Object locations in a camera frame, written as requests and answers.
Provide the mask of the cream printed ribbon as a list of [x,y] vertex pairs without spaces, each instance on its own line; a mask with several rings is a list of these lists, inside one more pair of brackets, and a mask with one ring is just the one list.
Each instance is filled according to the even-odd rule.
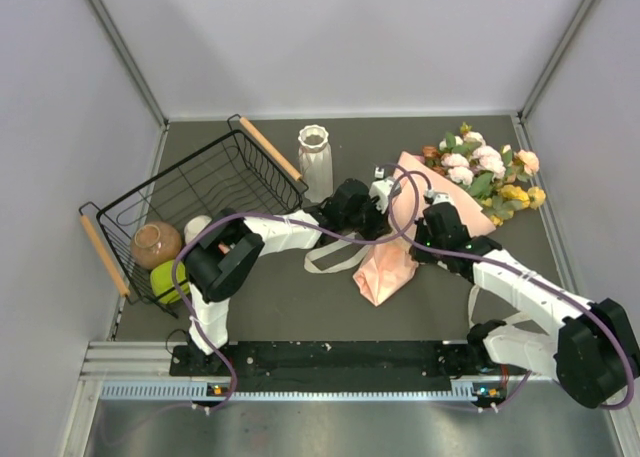
[[407,243],[399,239],[365,246],[340,240],[308,252],[304,259],[304,269],[313,274],[352,268],[360,294],[378,307],[414,277],[418,264],[410,258]]

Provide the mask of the mixed artificial flower bunch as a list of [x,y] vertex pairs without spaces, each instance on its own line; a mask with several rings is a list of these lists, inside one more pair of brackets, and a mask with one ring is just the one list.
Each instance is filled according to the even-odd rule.
[[516,212],[537,210],[546,202],[541,187],[524,185],[539,172],[537,155],[509,144],[494,148],[467,123],[438,144],[423,147],[422,157],[428,168],[469,194],[496,227]]

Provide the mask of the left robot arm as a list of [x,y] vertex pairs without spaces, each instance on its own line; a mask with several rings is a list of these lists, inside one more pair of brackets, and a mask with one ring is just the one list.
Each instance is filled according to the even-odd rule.
[[189,251],[182,260],[194,308],[189,329],[192,361],[205,373],[226,364],[227,316],[230,298],[242,287],[257,259],[292,249],[325,247],[331,237],[322,229],[373,241],[389,232],[387,222],[391,177],[366,185],[345,180],[319,204],[278,220],[246,216],[217,227],[206,215],[184,227]]

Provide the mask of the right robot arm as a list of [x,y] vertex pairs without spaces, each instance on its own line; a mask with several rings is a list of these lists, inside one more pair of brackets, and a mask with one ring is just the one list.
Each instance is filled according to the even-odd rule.
[[634,396],[639,345],[624,308],[607,298],[577,296],[518,262],[487,236],[473,237],[452,200],[428,198],[415,222],[411,257],[436,263],[468,280],[473,289],[501,298],[534,322],[538,332],[507,320],[473,324],[466,357],[476,371],[512,365],[557,382],[578,404],[597,408],[621,390]]

